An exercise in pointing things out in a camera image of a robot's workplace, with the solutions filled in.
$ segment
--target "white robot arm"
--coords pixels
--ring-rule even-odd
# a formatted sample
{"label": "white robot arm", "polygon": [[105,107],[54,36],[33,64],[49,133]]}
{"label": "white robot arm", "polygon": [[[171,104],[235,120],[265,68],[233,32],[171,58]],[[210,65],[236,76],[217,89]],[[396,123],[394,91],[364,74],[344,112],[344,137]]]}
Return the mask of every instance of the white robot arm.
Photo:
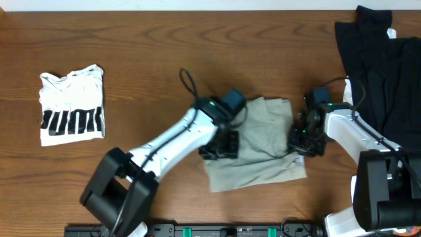
{"label": "white robot arm", "polygon": [[349,104],[331,103],[327,88],[313,89],[305,102],[303,125],[292,130],[289,146],[314,157],[334,140],[359,165],[353,206],[324,219],[326,234],[356,237],[421,224],[421,156],[404,153]]}
{"label": "white robot arm", "polygon": [[[238,136],[232,135],[236,132],[230,130],[230,122],[245,106],[243,96],[232,90],[222,99],[198,98],[191,82],[194,90],[187,89],[195,103],[179,122],[128,153],[118,148],[109,151],[87,184],[80,202],[106,226],[109,236],[144,237],[143,220],[159,181],[189,153],[201,148],[204,159],[216,159],[232,157],[232,151],[238,150]],[[128,190],[117,176],[131,182]]]}

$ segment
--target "white wall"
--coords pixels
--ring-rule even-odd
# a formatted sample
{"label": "white wall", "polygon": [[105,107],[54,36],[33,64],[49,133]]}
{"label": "white wall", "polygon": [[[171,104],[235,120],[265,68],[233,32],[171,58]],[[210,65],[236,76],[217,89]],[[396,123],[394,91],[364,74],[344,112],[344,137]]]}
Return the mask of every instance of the white wall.
{"label": "white wall", "polygon": [[0,0],[5,11],[244,11],[421,9],[421,0]]}

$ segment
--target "black base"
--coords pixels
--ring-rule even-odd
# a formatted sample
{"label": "black base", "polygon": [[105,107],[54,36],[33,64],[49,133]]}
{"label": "black base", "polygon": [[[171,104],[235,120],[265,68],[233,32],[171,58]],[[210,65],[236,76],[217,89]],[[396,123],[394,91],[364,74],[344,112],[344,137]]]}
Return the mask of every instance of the black base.
{"label": "black base", "polygon": [[[275,225],[174,225],[155,224],[148,227],[145,237],[323,237],[321,226],[309,223],[285,223]],[[107,236],[108,231],[101,226],[70,226],[64,229],[64,237]]]}

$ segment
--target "gray cloth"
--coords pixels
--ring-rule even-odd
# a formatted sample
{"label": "gray cloth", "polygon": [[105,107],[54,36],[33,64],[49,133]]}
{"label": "gray cloth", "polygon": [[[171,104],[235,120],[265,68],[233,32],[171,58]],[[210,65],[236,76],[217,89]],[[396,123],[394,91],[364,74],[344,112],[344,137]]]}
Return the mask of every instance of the gray cloth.
{"label": "gray cloth", "polygon": [[[291,103],[260,97],[247,102],[248,115],[239,132],[238,159],[206,161],[211,192],[223,192],[256,184],[306,178],[303,157],[287,153],[287,137],[293,124]],[[244,120],[246,109],[232,124]]]}

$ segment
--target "wooden table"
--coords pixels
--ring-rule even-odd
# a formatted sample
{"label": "wooden table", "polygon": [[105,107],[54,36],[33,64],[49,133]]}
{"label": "wooden table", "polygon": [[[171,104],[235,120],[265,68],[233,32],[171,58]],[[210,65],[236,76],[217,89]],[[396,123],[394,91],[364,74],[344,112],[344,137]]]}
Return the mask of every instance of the wooden table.
{"label": "wooden table", "polygon": [[[394,12],[399,37],[421,36],[420,11]],[[62,236],[97,223],[79,197],[102,156],[153,139],[193,98],[178,80],[190,69],[200,95],[237,88],[283,97],[344,76],[334,22],[354,11],[7,13],[0,20],[0,236]],[[104,70],[104,140],[41,147],[39,75],[92,64]],[[331,86],[340,101],[343,82]],[[161,182],[151,216],[179,223],[321,220],[351,204],[354,161],[335,143],[306,160],[308,178],[212,194],[193,153]]]}

